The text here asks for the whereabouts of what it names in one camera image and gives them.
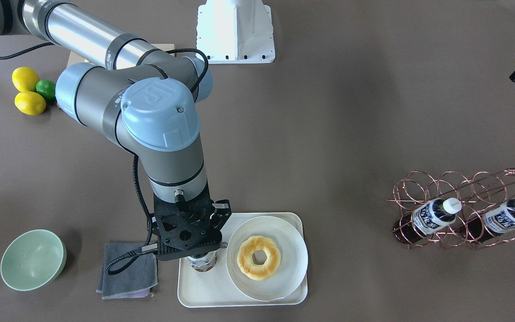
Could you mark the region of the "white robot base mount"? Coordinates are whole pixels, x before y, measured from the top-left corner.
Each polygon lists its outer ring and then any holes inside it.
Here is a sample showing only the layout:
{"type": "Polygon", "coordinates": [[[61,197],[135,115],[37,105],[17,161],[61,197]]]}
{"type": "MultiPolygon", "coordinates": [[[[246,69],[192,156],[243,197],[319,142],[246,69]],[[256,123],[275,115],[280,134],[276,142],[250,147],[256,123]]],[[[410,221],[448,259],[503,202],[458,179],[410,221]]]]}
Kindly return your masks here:
{"type": "Polygon", "coordinates": [[[207,0],[198,6],[196,48],[210,64],[274,62],[270,6],[261,0],[207,0]]]}

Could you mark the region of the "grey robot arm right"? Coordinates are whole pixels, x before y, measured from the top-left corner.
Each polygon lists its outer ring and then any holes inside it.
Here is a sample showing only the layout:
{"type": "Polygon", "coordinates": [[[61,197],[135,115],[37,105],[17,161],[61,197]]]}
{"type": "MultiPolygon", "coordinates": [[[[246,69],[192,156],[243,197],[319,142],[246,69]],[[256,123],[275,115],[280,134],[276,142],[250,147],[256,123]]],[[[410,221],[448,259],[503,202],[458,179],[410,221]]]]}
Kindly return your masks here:
{"type": "Polygon", "coordinates": [[[142,251],[167,261],[217,250],[231,212],[208,190],[195,108],[212,90],[206,61],[174,57],[67,0],[0,0],[0,35],[12,34],[32,34],[87,59],[61,73],[56,101],[141,159],[159,237],[142,251]]]}

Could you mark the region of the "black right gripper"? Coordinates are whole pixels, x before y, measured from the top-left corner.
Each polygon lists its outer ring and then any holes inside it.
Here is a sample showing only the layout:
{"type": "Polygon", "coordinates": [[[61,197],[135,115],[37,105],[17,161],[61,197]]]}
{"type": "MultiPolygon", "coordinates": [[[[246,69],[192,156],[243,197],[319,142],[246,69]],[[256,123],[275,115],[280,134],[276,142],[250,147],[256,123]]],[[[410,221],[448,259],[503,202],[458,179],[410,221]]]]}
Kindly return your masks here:
{"type": "Polygon", "coordinates": [[[156,259],[170,261],[204,255],[219,249],[222,227],[232,214],[230,201],[205,196],[188,200],[180,210],[177,203],[155,197],[155,219],[159,236],[156,259]]]}

